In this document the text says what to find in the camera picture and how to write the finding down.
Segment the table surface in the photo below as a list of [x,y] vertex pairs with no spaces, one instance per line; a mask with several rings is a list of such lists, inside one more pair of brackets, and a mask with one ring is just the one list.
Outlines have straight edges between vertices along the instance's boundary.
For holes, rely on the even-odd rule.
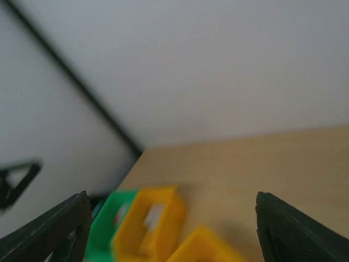
[[250,261],[263,261],[258,191],[349,237],[349,127],[151,148],[120,188],[174,183],[189,206],[182,240],[206,224]]

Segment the white wall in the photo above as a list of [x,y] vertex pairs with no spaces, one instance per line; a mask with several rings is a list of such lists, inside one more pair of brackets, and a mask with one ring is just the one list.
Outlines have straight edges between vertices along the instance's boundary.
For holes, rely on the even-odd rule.
[[348,0],[20,0],[146,146],[349,123]]
[[133,158],[0,5],[0,166],[42,172],[0,218],[0,237],[74,193],[117,187]]

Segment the storage bin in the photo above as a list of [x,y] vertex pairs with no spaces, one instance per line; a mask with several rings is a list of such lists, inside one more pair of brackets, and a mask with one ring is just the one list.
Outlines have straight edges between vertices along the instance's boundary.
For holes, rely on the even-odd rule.
[[[186,205],[177,186],[140,189],[112,241],[115,261],[165,262],[176,250]],[[153,232],[145,226],[152,206],[163,204]]]
[[195,229],[167,262],[243,262],[245,258],[208,228]]
[[[89,262],[113,262],[111,240],[117,232],[122,220],[130,209],[139,190],[114,191],[109,195],[92,222],[85,250],[85,259]],[[130,204],[121,218],[121,223],[114,224],[114,219],[120,207]]]

